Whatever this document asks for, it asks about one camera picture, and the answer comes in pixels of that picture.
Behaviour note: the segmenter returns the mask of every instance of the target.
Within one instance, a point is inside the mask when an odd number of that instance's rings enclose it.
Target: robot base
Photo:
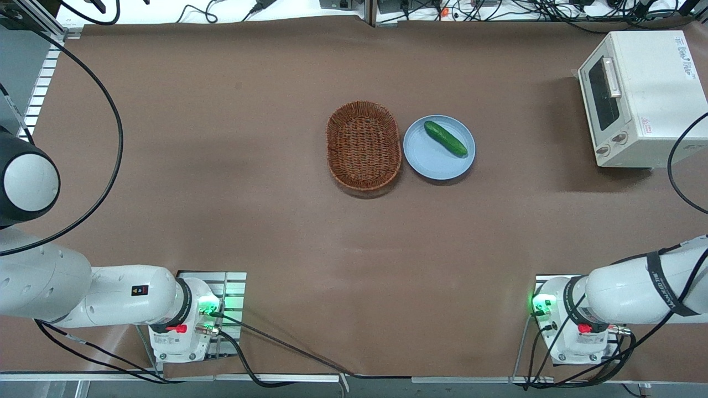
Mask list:
[[[184,278],[192,292],[192,304],[184,321],[185,333],[170,330],[167,333],[150,331],[150,344],[159,362],[184,363],[204,360],[211,336],[196,332],[196,326],[214,326],[214,318],[204,315],[208,307],[219,308],[219,299],[201,279]]]
[[[539,293],[533,298],[532,305],[535,312],[543,311],[544,315],[536,316],[536,322],[540,329],[551,327],[550,330],[543,331],[542,335],[548,347],[556,340],[551,347],[551,359],[554,364],[596,365],[602,362],[603,356],[611,355],[617,345],[608,343],[607,330],[600,333],[581,333],[578,325],[568,319],[564,290],[569,282],[569,278],[556,277],[541,286]],[[566,326],[559,334],[566,319]]]

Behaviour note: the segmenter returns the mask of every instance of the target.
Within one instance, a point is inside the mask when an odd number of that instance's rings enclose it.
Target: black strap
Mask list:
[[[666,305],[668,305],[671,312],[682,317],[698,315],[696,311],[686,307],[679,301],[673,289],[669,286],[664,276],[663,268],[661,267],[661,257],[658,251],[651,251],[646,254],[646,270],[649,272],[651,282],[654,284],[656,292],[661,296]]]

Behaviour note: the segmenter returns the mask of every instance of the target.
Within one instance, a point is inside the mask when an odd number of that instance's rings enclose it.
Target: oven door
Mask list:
[[[632,119],[613,55],[612,43],[607,40],[580,70],[595,147]]]

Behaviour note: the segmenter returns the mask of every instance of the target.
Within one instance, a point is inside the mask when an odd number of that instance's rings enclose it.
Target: green indicator light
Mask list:
[[[535,309],[549,314],[551,312],[549,307],[555,304],[556,296],[542,294],[534,297],[532,302]]]

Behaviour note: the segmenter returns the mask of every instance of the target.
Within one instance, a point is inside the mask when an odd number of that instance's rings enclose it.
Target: wicker basket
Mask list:
[[[356,191],[375,191],[401,168],[401,138],[393,115],[383,106],[350,102],[327,122],[327,163],[332,176]]]

